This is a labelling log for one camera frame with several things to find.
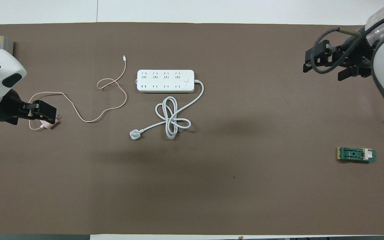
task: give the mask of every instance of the white cable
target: white cable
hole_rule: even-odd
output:
[[[109,110],[113,110],[113,109],[117,109],[117,108],[120,108],[120,107],[122,107],[123,105],[125,105],[125,103],[127,102],[127,93],[123,90],[123,88],[122,88],[122,87],[118,84],[118,82],[117,82],[117,81],[118,81],[119,79],[121,79],[121,77],[124,75],[124,73],[125,73],[125,69],[127,68],[127,59],[126,59],[126,57],[125,57],[125,56],[122,56],[122,59],[124,60],[124,70],[122,71],[122,74],[121,74],[117,79],[112,79],[112,78],[104,78],[104,79],[101,79],[100,81],[97,82],[96,86],[97,86],[97,88],[99,88],[99,89],[103,89],[103,88],[105,88],[105,87],[107,87],[107,86],[109,86],[109,85],[115,83],[115,84],[118,86],[118,88],[124,93],[124,95],[125,95],[125,100],[124,100],[124,102],[123,102],[121,105],[119,105],[119,106],[117,106],[117,107],[115,107],[115,108],[108,108],[108,109],[102,111],[102,113],[101,113],[96,119],[94,119],[94,120],[90,120],[90,121],[84,120],[84,118],[82,118],[81,115],[79,114],[78,109],[76,108],[75,104],[73,104],[73,102],[66,96],[66,94],[64,94],[64,93],[62,93],[62,92],[40,92],[40,93],[34,94],[34,95],[31,97],[31,99],[29,100],[29,103],[31,103],[32,99],[33,99],[36,95],[38,95],[38,94],[56,94],[56,95],[63,95],[63,96],[70,102],[70,104],[72,104],[73,109],[75,110],[76,114],[78,115],[78,117],[79,117],[83,122],[86,122],[86,123],[95,123],[95,122],[98,122],[98,121],[100,120],[100,118],[101,118],[107,111],[109,111]],[[111,82],[108,83],[108,84],[106,84],[106,85],[104,85],[103,87],[99,87],[99,83],[100,83],[101,81],[104,81],[104,80],[111,80]],[[29,128],[32,129],[32,130],[38,130],[38,129],[41,129],[41,127],[37,128],[37,129],[32,128],[32,127],[31,127],[31,120],[29,120]]]
[[[191,122],[188,119],[186,119],[186,118],[177,118],[177,114],[179,112],[181,112],[183,109],[185,109],[185,108],[189,107],[190,105],[192,105],[194,102],[196,102],[202,96],[202,94],[204,93],[204,84],[200,80],[195,80],[195,83],[201,84],[201,93],[198,95],[198,97],[196,97],[194,100],[192,100],[192,102],[186,104],[185,106],[183,106],[183,108],[180,108],[180,109],[177,110],[177,100],[175,99],[175,97],[171,97],[171,96],[166,97],[166,99],[164,99],[162,103],[158,103],[155,106],[155,113],[164,121],[156,123],[154,125],[151,125],[151,126],[149,126],[147,128],[141,129],[141,130],[134,129],[133,131],[130,132],[130,137],[133,140],[137,140],[138,138],[140,138],[140,134],[141,133],[143,133],[143,132],[145,132],[145,131],[153,128],[153,127],[156,127],[158,125],[164,124],[164,123],[166,125],[165,126],[166,127],[166,135],[167,135],[167,137],[169,139],[173,139],[173,138],[176,137],[178,128],[181,128],[181,129],[188,129],[188,128],[190,128]],[[167,101],[172,102],[173,109],[171,109],[167,105]],[[158,112],[158,107],[160,107],[160,106],[162,107],[164,116],[162,116]],[[187,122],[188,125],[187,126],[179,125],[179,124],[177,124],[177,121]]]

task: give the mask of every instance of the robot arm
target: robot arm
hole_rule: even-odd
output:
[[[32,104],[23,102],[12,89],[25,76],[23,66],[11,54],[0,50],[0,122],[17,125],[18,118],[25,118],[54,124],[56,108],[41,100]]]
[[[334,47],[328,40],[320,42],[330,32],[343,32],[349,37],[342,45]],[[318,66],[329,67],[319,70]],[[317,73],[328,73],[335,67],[345,67],[340,71],[337,80],[342,81],[350,76],[373,76],[374,82],[384,97],[384,8],[373,14],[365,27],[357,32],[331,29],[324,33],[314,47],[305,55],[303,72],[314,69]]]

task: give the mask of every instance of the white power strip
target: white power strip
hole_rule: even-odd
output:
[[[192,93],[195,88],[192,70],[139,70],[137,90],[141,93]]]

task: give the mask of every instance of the white plug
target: white plug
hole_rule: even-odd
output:
[[[46,129],[51,129],[52,127],[54,127],[54,125],[56,125],[58,123],[58,119],[57,119],[58,116],[56,116],[56,120],[55,120],[55,123],[54,124],[51,124],[49,122],[46,122],[44,120],[40,120],[41,121],[41,126],[40,128],[46,128]]]
[[[130,138],[133,140],[137,140],[140,138],[140,131],[137,129],[134,129],[133,131],[130,132]]]

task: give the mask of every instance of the white table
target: white table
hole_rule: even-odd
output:
[[[364,25],[367,18],[383,6],[384,0],[0,0],[0,24],[176,22]],[[92,235],[91,239],[201,240],[240,236],[111,234]],[[244,235],[244,238],[254,239],[287,237],[298,236]]]

